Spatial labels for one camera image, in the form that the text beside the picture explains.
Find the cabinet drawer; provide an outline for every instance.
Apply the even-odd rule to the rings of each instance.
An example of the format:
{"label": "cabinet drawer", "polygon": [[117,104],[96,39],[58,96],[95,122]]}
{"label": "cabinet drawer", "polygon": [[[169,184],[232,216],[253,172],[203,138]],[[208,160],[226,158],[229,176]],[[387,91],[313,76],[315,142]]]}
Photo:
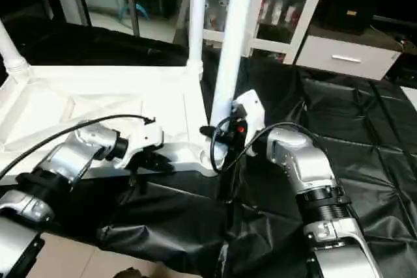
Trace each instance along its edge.
{"label": "cabinet drawer", "polygon": [[380,80],[399,55],[396,51],[308,36],[296,64]]}

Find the white cabinet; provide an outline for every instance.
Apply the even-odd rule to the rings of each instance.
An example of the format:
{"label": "white cabinet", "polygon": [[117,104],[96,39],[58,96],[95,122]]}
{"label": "white cabinet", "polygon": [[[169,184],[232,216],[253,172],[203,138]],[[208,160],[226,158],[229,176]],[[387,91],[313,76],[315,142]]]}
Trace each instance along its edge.
{"label": "white cabinet", "polygon": [[352,42],[308,36],[297,65],[370,79],[382,79],[400,53]]}
{"label": "white cabinet", "polygon": [[[293,64],[319,0],[252,0],[245,57],[272,55]],[[222,42],[228,0],[207,0],[203,38]]]}

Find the black cable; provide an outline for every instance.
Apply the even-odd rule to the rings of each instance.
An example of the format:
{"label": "black cable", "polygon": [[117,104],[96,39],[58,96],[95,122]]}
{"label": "black cable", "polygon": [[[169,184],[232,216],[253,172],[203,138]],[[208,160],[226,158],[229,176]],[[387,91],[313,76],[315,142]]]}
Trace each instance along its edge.
{"label": "black cable", "polygon": [[41,142],[37,143],[35,146],[33,146],[32,148],[26,150],[24,153],[20,154],[16,159],[14,159],[12,162],[10,162],[1,172],[0,172],[0,180],[13,168],[15,167],[17,164],[19,164],[19,162],[21,162],[23,159],[25,159],[27,156],[31,155],[33,152],[35,152],[36,150],[38,150],[39,148],[41,148],[42,146],[50,143],[51,141],[55,140],[56,138],[62,136],[62,135],[66,135],[70,132],[73,132],[74,130],[78,130],[80,128],[86,127],[86,126],[90,126],[99,122],[102,122],[103,120],[113,120],[115,118],[139,118],[141,120],[144,120],[145,123],[151,123],[154,122],[154,120],[147,118],[147,117],[142,117],[141,115],[133,115],[133,114],[117,114],[117,115],[108,115],[106,117],[99,117],[99,118],[95,118],[94,120],[88,120],[87,122],[83,122],[83,123],[79,123],[77,125],[74,125],[72,127],[69,127],[65,130],[62,130],[44,140],[42,140]]}
{"label": "black cable", "polygon": [[293,123],[293,122],[279,122],[279,123],[275,123],[275,124],[272,124],[270,126],[267,126],[267,127],[263,128],[261,131],[259,131],[256,134],[256,136],[254,138],[252,138],[252,140],[244,147],[242,152],[230,163],[230,165],[227,166],[225,169],[222,169],[221,172],[230,170],[233,166],[236,165],[237,162],[239,162],[239,160],[245,155],[245,153],[256,142],[256,140],[258,140],[266,132],[269,132],[272,128],[279,127],[279,126],[290,126],[292,128],[296,128],[297,130],[300,130],[302,133],[305,133],[307,136],[311,137],[311,140],[314,140],[317,143],[318,148],[321,148],[323,150],[323,146],[320,144],[320,142],[318,142],[317,136],[314,133],[312,133],[311,131],[309,131],[307,128],[305,128],[301,125],[298,125],[296,123]]}
{"label": "black cable", "polygon": [[217,125],[216,129],[214,130],[213,136],[211,137],[210,163],[211,163],[211,166],[213,167],[213,171],[215,171],[218,174],[221,174],[222,171],[217,167],[216,160],[214,159],[214,146],[216,144],[216,138],[219,135],[219,133],[221,132],[223,125],[226,124],[227,122],[230,122],[232,119],[233,119],[233,117],[226,117],[223,120],[221,120],[220,123]]}

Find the wrinkled black cloth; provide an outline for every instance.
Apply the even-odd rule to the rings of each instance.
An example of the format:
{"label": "wrinkled black cloth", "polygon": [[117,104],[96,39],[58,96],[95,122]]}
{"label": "wrinkled black cloth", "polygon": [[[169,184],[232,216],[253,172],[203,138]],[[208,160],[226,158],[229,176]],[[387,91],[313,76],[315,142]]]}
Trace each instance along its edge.
{"label": "wrinkled black cloth", "polygon": [[[186,51],[169,44],[73,25],[21,32],[26,25],[40,24],[8,27],[34,64],[186,62]],[[218,60],[211,52],[204,60],[201,87],[209,114]],[[417,277],[417,112],[402,90],[243,59],[237,94],[252,88],[266,124],[293,121],[319,136],[384,277]],[[239,174],[243,183],[228,203],[218,201],[222,177],[195,172],[141,176],[133,187],[127,178],[86,180],[52,229],[204,278],[305,277],[302,222],[285,175],[259,157],[242,160]]]}

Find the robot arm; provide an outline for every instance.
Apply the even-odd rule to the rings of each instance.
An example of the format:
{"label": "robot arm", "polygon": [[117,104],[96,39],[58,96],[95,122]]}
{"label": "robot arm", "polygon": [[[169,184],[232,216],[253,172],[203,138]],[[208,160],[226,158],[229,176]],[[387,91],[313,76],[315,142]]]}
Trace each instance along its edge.
{"label": "robot arm", "polygon": [[[248,123],[246,143],[260,131],[264,111],[254,90],[238,97]],[[304,223],[311,250],[308,265],[313,277],[382,278],[377,263],[349,210],[350,199],[335,177],[326,154],[294,128],[275,127],[258,138],[249,155],[264,156],[287,175]]]}
{"label": "robot arm", "polygon": [[156,123],[146,124],[129,140],[101,124],[71,133],[31,173],[17,177],[18,188],[0,198],[0,213],[11,212],[22,222],[0,216],[0,278],[25,277],[44,245],[37,228],[51,221],[61,203],[89,170],[94,160],[126,166],[144,148],[158,148],[163,132]]}

